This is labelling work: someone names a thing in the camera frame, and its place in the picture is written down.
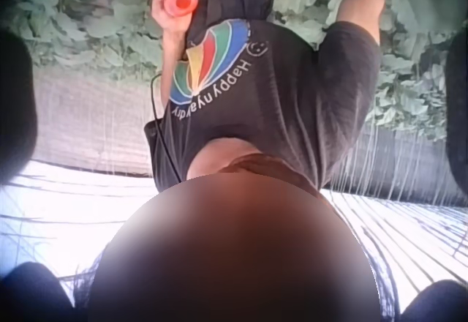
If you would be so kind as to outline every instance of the colorful logo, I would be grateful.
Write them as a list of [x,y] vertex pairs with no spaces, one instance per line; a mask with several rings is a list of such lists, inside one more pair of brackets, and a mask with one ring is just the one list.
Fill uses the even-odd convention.
[[248,40],[249,26],[243,20],[227,20],[207,30],[202,43],[186,51],[189,61],[178,63],[170,100],[189,104],[234,65]]

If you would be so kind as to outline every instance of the forearm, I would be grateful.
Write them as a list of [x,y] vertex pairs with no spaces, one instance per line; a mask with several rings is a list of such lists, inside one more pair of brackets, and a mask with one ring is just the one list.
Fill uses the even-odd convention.
[[385,0],[343,0],[337,20],[346,20],[362,26],[379,42],[379,18]]
[[174,70],[176,69],[177,62],[182,59],[184,51],[184,34],[165,32],[162,35],[161,101],[164,109],[169,102]]

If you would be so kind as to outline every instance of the black t-shirt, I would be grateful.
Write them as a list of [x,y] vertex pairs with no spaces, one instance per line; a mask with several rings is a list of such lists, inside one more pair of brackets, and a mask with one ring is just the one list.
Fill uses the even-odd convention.
[[[330,26],[315,51],[281,26],[229,20],[210,28],[187,56],[158,122],[182,180],[209,141],[240,138],[281,157],[317,189],[356,141],[380,67],[373,37],[348,22]],[[145,131],[162,192],[177,178],[154,121]]]

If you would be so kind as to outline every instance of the smiley face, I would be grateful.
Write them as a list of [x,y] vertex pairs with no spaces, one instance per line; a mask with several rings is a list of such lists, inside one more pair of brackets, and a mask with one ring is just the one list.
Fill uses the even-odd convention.
[[253,57],[261,57],[268,51],[266,42],[250,42],[247,45],[247,53]]

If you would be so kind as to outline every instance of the red object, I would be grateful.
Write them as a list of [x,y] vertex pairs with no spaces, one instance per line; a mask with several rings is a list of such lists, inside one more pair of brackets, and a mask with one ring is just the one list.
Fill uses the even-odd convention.
[[173,17],[182,17],[194,12],[198,0],[164,0],[164,10]]

